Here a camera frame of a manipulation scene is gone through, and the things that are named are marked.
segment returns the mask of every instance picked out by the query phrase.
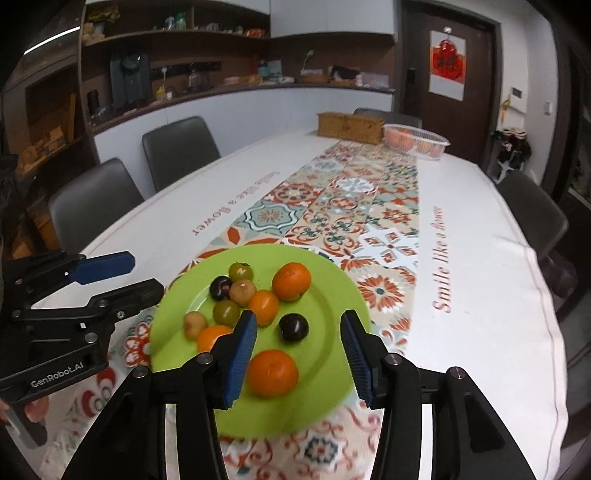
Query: wooden box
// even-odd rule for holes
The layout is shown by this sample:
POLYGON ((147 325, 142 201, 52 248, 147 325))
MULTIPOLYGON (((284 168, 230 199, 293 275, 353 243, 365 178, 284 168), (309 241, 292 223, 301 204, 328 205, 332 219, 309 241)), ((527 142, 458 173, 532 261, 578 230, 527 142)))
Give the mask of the wooden box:
POLYGON ((384 121, 379 118, 346 113, 318 114, 318 135, 379 145, 384 137, 384 121))

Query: floral pattern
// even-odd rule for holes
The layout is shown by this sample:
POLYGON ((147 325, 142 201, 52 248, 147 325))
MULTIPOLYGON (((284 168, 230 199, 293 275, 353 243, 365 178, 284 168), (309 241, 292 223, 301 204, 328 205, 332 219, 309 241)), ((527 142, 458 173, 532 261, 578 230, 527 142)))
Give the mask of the floral pattern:
POLYGON ((375 183, 360 177, 339 177, 333 185, 346 192, 369 193, 375 191, 375 183))
POLYGON ((135 328, 135 335, 129 335, 124 341, 125 365, 130 368, 138 365, 150 366, 150 324, 140 322, 135 328))
POLYGON ((324 212, 308 211, 286 235, 301 244, 313 244, 327 253, 342 257, 351 255, 364 227, 351 218, 332 216, 324 212))
POLYGON ((400 267, 408 274, 416 275, 418 235, 403 233, 399 225, 377 229, 369 223, 366 227, 367 233, 359 236, 358 247, 353 251, 355 258, 372 258, 384 267, 400 267))
POLYGON ((333 216, 346 216, 354 223, 365 223, 372 207, 373 196, 367 193, 344 192, 327 188, 310 206, 314 212, 324 212, 333 216))
POLYGON ((264 199, 275 203, 307 207, 316 200, 322 190, 321 187, 314 187, 307 183, 284 181, 265 195, 264 199))
MULTIPOLYGON (((351 278, 368 305, 372 332, 389 351, 403 353, 417 274, 417 192, 413 157, 383 145, 337 142, 187 259, 177 278, 202 259, 240 245, 281 242, 305 248, 351 278)), ((149 362, 153 311, 138 315, 110 351, 115 375, 83 382, 44 459, 44 480, 61 477, 124 375, 149 362)), ((166 421, 167 478, 178 480, 174 408, 167 409, 166 421)), ((302 432, 276 439, 221 437, 220 445, 230 480, 361 480, 371 469, 381 423, 382 411, 368 409, 352 390, 332 413, 302 432)))
POLYGON ((297 223, 305 211, 304 207, 259 200, 233 225, 249 228, 255 232, 283 236, 297 223))
POLYGON ((404 294, 388 277, 377 275, 361 278, 357 282, 357 287, 370 308, 376 308, 379 312, 389 312, 402 305, 404 294))

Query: small yellow fruit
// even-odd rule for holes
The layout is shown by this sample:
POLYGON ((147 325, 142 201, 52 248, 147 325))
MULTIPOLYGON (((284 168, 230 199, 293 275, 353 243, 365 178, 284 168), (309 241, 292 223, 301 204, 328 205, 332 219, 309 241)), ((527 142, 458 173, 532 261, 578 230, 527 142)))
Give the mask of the small yellow fruit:
POLYGON ((206 318, 199 312, 188 312, 183 317, 183 331, 188 340, 197 341, 199 333, 207 328, 206 318))

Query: dark wooden door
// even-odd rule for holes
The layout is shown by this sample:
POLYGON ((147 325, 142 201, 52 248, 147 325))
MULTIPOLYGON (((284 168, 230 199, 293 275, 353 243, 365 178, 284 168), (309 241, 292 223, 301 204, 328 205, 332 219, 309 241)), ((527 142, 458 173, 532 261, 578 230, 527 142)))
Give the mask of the dark wooden door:
POLYGON ((494 32, 491 25, 422 2, 403 3, 401 112, 421 118, 423 128, 446 137, 446 152, 476 164, 483 160, 494 93, 494 32), (430 93, 431 30, 466 41, 464 96, 458 101, 430 93))

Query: tangerine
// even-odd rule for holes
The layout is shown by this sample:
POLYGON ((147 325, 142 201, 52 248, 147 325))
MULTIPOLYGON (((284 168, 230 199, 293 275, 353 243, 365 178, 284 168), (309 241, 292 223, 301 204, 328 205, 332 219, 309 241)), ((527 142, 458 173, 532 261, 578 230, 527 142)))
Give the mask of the tangerine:
POLYGON ((280 397, 297 385, 300 372, 293 358, 281 350, 264 350, 252 357, 246 380, 260 397, 280 397))
POLYGON ((280 300, 299 300, 310 288, 312 275, 304 265, 290 262, 283 265, 273 277, 273 292, 280 300))
POLYGON ((270 325, 279 312, 279 299, 269 290, 257 290, 248 302, 248 310, 254 312, 259 327, 270 325))
POLYGON ((215 345, 216 340, 222 335, 232 333, 232 329, 225 325, 213 325, 207 327, 197 335, 197 349, 199 353, 210 352, 215 345))

